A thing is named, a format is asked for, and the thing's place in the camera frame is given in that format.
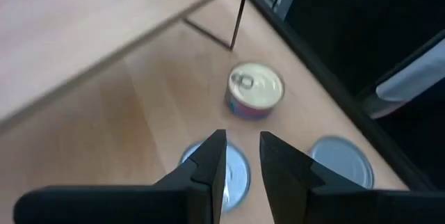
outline pull tab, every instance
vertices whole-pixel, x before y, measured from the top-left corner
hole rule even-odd
[[[244,88],[251,89],[253,87],[253,77],[247,74],[232,74],[230,77],[235,84]]]

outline wooden table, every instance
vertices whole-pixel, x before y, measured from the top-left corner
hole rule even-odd
[[[238,3],[215,0],[191,19],[230,38]],[[233,52],[176,23],[123,57],[0,132],[0,223],[12,223],[16,199],[40,186],[152,184],[215,129],[227,130],[252,173],[245,201],[222,223],[273,222],[259,163],[262,130],[303,152],[321,136],[345,136],[371,162],[375,188],[406,189],[249,3]],[[240,61],[267,63],[283,76],[286,94],[265,120],[241,120],[223,104],[227,74]]]
[[[0,0],[0,124],[210,0]]]

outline metal can lid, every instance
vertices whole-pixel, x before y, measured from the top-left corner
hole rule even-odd
[[[368,159],[357,146],[342,137],[321,137],[309,155],[330,170],[366,189],[372,189],[374,186],[373,169]]]
[[[181,158],[184,162],[202,142],[188,147]],[[250,167],[243,153],[227,142],[225,186],[222,199],[222,211],[228,212],[238,206],[247,195],[250,186]]]
[[[254,109],[269,109],[284,94],[284,84],[270,67],[260,63],[241,63],[229,75],[229,89],[242,104]]]

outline silver lid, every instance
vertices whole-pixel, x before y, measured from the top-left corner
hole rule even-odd
[[[330,170],[366,189],[372,189],[374,186],[373,169],[368,159],[358,147],[342,137],[321,137],[309,155]]]
[[[232,95],[253,109],[269,109],[284,94],[284,84],[270,67],[259,63],[241,63],[229,75]]]
[[[184,162],[201,143],[202,142],[193,144],[187,148],[182,155],[181,163]],[[238,148],[228,143],[226,149],[225,187],[222,198],[222,211],[230,211],[239,205],[246,196],[249,185],[249,163]]]

